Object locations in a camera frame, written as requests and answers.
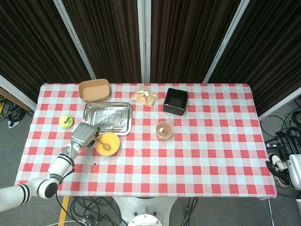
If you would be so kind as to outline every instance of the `spoon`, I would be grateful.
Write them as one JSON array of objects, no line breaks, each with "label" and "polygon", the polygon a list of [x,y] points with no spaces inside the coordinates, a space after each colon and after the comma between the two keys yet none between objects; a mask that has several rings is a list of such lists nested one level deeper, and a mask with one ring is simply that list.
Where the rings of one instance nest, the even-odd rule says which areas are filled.
[{"label": "spoon", "polygon": [[98,139],[97,137],[94,137],[94,139],[98,142],[101,143],[103,145],[104,150],[106,151],[110,151],[111,150],[111,146],[107,143],[102,142],[100,139]]}]

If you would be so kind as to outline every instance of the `red and white checkered tablecloth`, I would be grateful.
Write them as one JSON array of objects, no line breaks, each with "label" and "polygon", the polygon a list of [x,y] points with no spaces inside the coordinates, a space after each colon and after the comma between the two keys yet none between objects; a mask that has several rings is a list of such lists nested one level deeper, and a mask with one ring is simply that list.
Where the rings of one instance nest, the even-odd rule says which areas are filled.
[{"label": "red and white checkered tablecloth", "polygon": [[[120,137],[113,156],[82,148],[75,173],[59,195],[275,197],[273,177],[251,89],[246,84],[145,84],[159,99],[151,108],[131,99],[138,84],[111,84],[110,102],[133,106],[132,130]],[[189,92],[183,116],[163,111],[167,89]],[[78,84],[44,84],[30,126],[16,184],[48,178],[48,168],[82,121]],[[63,129],[62,114],[75,124]],[[174,135],[158,141],[155,127],[166,120]]]}]

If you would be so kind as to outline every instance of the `yellow bowl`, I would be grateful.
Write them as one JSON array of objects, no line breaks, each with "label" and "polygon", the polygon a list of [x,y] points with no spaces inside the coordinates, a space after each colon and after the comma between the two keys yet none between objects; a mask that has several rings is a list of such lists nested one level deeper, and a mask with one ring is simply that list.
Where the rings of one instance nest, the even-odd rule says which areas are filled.
[{"label": "yellow bowl", "polygon": [[110,155],[115,154],[120,146],[119,137],[115,133],[112,133],[112,132],[105,132],[105,133],[99,135],[98,139],[111,146],[111,150],[106,151],[103,148],[102,144],[98,143],[97,141],[95,142],[96,151],[99,154],[104,155],[104,156],[110,156]]}]

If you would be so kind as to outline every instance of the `metal tray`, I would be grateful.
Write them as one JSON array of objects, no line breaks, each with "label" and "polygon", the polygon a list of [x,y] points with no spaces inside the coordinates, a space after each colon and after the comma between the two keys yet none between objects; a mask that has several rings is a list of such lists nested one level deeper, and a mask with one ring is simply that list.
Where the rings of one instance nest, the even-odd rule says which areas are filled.
[{"label": "metal tray", "polygon": [[86,105],[83,120],[100,128],[100,132],[126,135],[132,128],[133,108],[129,103],[102,102]]}]

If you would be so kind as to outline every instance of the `snack bag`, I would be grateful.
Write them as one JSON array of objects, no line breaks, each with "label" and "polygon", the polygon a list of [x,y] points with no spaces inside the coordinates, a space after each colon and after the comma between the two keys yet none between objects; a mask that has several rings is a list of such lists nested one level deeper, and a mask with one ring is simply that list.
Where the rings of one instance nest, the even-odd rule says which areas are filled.
[{"label": "snack bag", "polygon": [[158,96],[144,86],[139,86],[132,96],[132,99],[139,102],[140,104],[151,107],[158,99]]}]

